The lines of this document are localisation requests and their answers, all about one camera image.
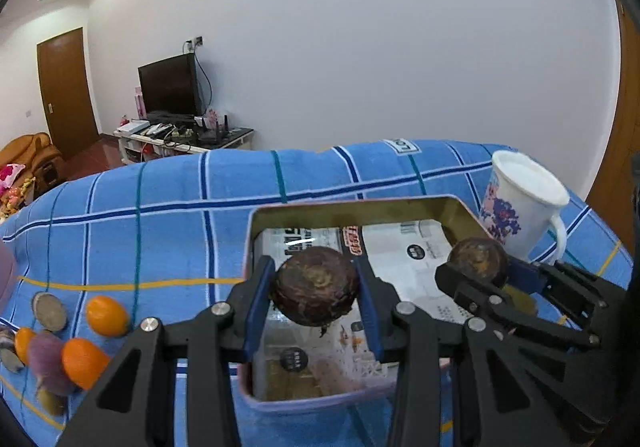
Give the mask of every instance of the blue gripper pad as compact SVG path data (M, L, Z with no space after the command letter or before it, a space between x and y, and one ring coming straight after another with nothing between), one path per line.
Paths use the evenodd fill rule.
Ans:
M546 286L546 276L536 265L510 256L507 283L524 293L541 293Z
M264 322L267 318L267 312L271 303L269 299L269 289L275 273L276 265L273 259L267 255L263 255L260 261L258 261L257 268L254 270L251 278L246 281L246 283L252 281L257 283L254 299L251 301L249 311L246 315L244 328L244 345L242 349L248 360L254 356L255 351L260 346Z
M366 257L354 257L352 263L360 278L358 305L369 350L379 362L396 362L398 350L404 347L404 334L392 317L400 302L398 292L375 276Z

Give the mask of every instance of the orange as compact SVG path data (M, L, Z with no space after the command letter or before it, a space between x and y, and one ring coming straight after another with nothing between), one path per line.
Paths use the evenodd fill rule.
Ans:
M31 328L20 328L14 337L15 354L18 355L21 363L28 366L27 362L27 349L29 349L29 343L31 339L36 336L36 332Z
M98 295L86 305L86 321L98 335L122 337L129 330L129 315L115 299Z
M62 348L62 366L66 375L85 391L92 388L109 361L109 356L98 346L80 337L69 339Z

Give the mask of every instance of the brown round tuber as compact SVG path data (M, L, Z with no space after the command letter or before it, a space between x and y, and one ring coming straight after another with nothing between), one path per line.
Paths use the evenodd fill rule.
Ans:
M501 244L490 237L467 237L459 241L449 254L449 262L494 286L502 287L507 282L509 256Z
M59 397L47 391L44 387L39 388L36 398L42 408L51 416L64 416L66 409L66 398Z
M327 247L309 247L287 259L271 283L271 300L303 326L327 326L351 311L360 278L351 261Z

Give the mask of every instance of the orange armchair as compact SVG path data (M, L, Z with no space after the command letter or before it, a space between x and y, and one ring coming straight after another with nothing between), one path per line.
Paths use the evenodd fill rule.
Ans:
M14 187L35 176L35 197L66 181L65 161L45 132L25 134L5 145L0 150L0 168L9 163L26 166L15 179Z

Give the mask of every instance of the tiled floor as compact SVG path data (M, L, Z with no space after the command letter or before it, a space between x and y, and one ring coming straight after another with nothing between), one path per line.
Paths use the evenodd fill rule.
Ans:
M77 180L98 172L122 167L118 144L110 140L99 140L89 149L76 154L66 162L68 179Z

